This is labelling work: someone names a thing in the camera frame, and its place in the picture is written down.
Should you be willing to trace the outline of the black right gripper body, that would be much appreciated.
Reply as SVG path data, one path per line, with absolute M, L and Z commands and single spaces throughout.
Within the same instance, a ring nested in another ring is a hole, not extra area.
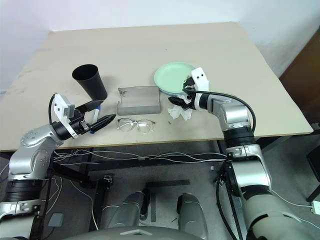
M 195 99 L 196 99 L 196 88 L 195 85 L 189 85 L 188 83 L 183 84 L 183 91 L 187 95 L 187 99 L 189 100 L 189 103 L 187 104 L 189 109 L 196 110 L 195 107 Z

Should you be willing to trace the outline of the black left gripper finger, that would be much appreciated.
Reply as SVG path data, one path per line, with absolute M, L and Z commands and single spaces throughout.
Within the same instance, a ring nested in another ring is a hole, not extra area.
M 90 133 L 96 133 L 97 131 L 103 129 L 109 125 L 116 117 L 116 114 L 105 115 L 97 120 L 97 122 L 90 125 Z
M 87 112 L 91 112 L 92 110 L 95 110 L 102 103 L 103 103 L 103 100 L 91 100 L 89 102 L 86 102 L 75 108 L 74 115 L 75 116 L 84 115 Z

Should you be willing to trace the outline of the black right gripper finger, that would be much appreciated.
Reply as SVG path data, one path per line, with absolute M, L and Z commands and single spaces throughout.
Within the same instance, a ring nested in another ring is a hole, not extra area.
M 191 76 L 185 80 L 185 82 L 183 83 L 183 88 L 184 89 L 187 89 L 187 88 L 194 89 L 195 88 L 195 81 Z
M 184 99 L 179 98 L 179 97 L 174 97 L 170 96 L 168 98 L 169 102 L 172 103 L 173 105 L 179 106 L 181 108 L 188 108 L 188 104 L 185 102 Z

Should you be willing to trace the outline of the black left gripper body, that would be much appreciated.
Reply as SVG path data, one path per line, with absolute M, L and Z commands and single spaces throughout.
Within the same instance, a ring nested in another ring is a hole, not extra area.
M 70 126 L 76 135 L 83 135 L 91 130 L 91 125 L 85 121 L 85 113 L 79 110 L 74 111 L 73 117 L 70 118 Z

